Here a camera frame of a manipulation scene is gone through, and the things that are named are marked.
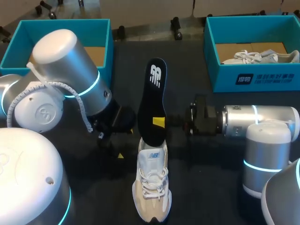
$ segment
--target black table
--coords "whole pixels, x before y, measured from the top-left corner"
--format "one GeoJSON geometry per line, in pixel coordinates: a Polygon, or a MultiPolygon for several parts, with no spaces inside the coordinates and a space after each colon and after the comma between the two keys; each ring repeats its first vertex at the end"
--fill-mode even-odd
{"type": "MultiPolygon", "coordinates": [[[[200,41],[115,42],[113,95],[120,104],[130,105],[136,112],[143,92],[144,69],[152,57],[164,59],[168,66],[164,99],[167,115],[183,115],[195,94],[207,94],[208,102],[217,108],[224,105],[300,108],[299,92],[212,93],[200,41]]],[[[143,224],[131,189],[140,139],[137,128],[133,135],[112,137],[114,146],[125,152],[125,159],[117,163],[98,149],[97,134],[85,131],[76,105],[65,103],[64,111],[61,123],[44,135],[62,157],[76,204],[77,223],[143,224]]],[[[241,188],[244,140],[227,140],[218,135],[192,137],[187,141],[180,128],[171,128],[167,143],[172,192],[167,224],[265,224],[259,201],[247,196],[241,188]]],[[[300,157],[298,148],[299,142],[295,141],[291,161],[300,157]]]]}

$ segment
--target shoe lace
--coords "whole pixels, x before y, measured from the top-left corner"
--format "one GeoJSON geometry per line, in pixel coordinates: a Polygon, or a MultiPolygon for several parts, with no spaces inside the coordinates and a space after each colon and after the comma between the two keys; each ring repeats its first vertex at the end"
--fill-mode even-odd
{"type": "Polygon", "coordinates": [[[147,176],[144,176],[141,169],[140,175],[142,178],[142,195],[145,198],[157,198],[160,199],[161,196],[165,194],[164,191],[164,181],[168,176],[168,169],[164,168],[163,173],[159,174],[157,171],[150,171],[147,176]],[[151,179],[150,177],[156,175],[159,177],[159,180],[151,179]]]}
{"type": "Polygon", "coordinates": [[[237,52],[234,55],[235,59],[242,59],[244,64],[253,64],[256,61],[260,62],[262,60],[261,55],[258,52],[237,52]]]}

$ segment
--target glowing blue ring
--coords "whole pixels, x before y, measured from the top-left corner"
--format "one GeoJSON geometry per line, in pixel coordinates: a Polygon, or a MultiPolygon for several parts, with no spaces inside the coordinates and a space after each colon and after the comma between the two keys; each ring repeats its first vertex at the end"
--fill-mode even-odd
{"type": "Polygon", "coordinates": [[[71,189],[70,189],[69,205],[67,206],[67,210],[66,210],[66,212],[65,212],[64,217],[61,219],[61,221],[60,221],[60,223],[59,223],[58,225],[61,225],[61,224],[64,222],[64,220],[65,220],[65,218],[66,218],[66,216],[67,216],[67,214],[68,214],[70,205],[71,205],[71,189]]]}
{"type": "Polygon", "coordinates": [[[245,164],[246,166],[252,168],[252,169],[259,170],[259,171],[264,171],[264,172],[277,173],[277,172],[281,171],[281,169],[272,170],[272,169],[259,168],[259,167],[250,165],[250,164],[247,163],[245,160],[244,160],[244,164],[245,164]]]}
{"type": "MultiPolygon", "coordinates": [[[[81,95],[84,95],[84,94],[88,93],[90,90],[93,89],[93,87],[96,86],[96,84],[98,83],[99,80],[100,80],[100,72],[98,71],[98,77],[97,77],[97,79],[95,80],[95,82],[94,82],[87,90],[85,90],[85,91],[79,93],[78,95],[81,96],[81,95]]],[[[75,98],[74,95],[65,95],[65,97],[66,97],[66,98],[75,98]]]]}
{"type": "Polygon", "coordinates": [[[19,80],[11,83],[10,85],[7,85],[3,91],[3,94],[2,94],[2,97],[1,97],[1,108],[2,108],[2,111],[4,112],[4,114],[6,115],[5,111],[4,111],[4,107],[3,107],[3,101],[4,101],[4,96],[6,94],[6,92],[8,91],[8,89],[11,88],[11,86],[13,86],[15,83],[17,83],[19,80]]]}
{"type": "Polygon", "coordinates": [[[300,159],[298,159],[298,162],[297,162],[297,165],[296,165],[296,178],[297,178],[298,187],[300,189],[299,164],[300,164],[300,159]]]}
{"type": "Polygon", "coordinates": [[[258,124],[258,112],[257,112],[257,107],[255,105],[252,105],[252,108],[254,110],[255,114],[255,124],[258,124]]]}

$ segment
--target black insole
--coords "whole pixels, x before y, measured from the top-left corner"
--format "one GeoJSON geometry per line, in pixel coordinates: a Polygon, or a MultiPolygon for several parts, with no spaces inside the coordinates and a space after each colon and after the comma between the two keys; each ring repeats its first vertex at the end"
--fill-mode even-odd
{"type": "Polygon", "coordinates": [[[153,147],[161,145],[166,138],[166,128],[153,124],[153,118],[166,117],[163,105],[166,77],[165,61],[159,58],[151,59],[145,71],[144,91],[137,123],[143,140],[153,147]]]}

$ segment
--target open box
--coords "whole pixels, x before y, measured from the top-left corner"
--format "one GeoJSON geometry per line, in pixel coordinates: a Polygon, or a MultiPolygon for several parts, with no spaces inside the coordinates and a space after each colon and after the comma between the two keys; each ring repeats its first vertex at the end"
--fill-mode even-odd
{"type": "Polygon", "coordinates": [[[213,91],[300,90],[300,63],[221,64],[224,55],[233,58],[246,45],[258,52],[270,48],[278,53],[299,51],[299,37],[300,24],[293,15],[208,17],[204,55],[213,91]]]}
{"type": "Polygon", "coordinates": [[[2,75],[26,75],[30,69],[34,45],[46,34],[59,30],[73,31],[110,86],[113,67],[113,37],[109,19],[27,20],[20,21],[0,64],[2,75]]]}

